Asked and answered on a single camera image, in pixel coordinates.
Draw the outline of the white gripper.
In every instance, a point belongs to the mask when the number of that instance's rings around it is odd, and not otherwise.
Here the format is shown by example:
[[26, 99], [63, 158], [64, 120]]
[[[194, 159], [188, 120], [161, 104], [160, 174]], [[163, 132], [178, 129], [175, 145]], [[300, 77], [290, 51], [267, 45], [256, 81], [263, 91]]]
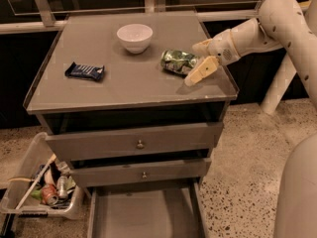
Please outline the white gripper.
[[193, 86], [214, 73], [219, 63], [220, 65], [228, 65], [241, 58], [235, 47], [230, 29], [217, 34], [212, 40], [207, 39], [194, 44], [192, 50], [198, 56], [206, 58], [201, 58], [194, 69], [187, 75], [184, 80], [187, 86]]

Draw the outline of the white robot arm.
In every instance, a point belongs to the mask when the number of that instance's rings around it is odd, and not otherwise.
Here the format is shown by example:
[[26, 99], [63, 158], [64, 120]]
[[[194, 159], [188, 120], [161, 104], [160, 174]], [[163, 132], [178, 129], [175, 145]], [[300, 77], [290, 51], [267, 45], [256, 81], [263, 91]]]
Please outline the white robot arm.
[[[259, 13], [239, 26], [195, 44], [202, 62], [185, 78], [194, 85], [215, 68], [251, 53], [285, 48], [312, 102], [317, 101], [317, 36], [307, 24], [315, 20], [296, 0], [264, 0]], [[317, 238], [317, 134], [300, 142], [282, 173], [273, 238]]]

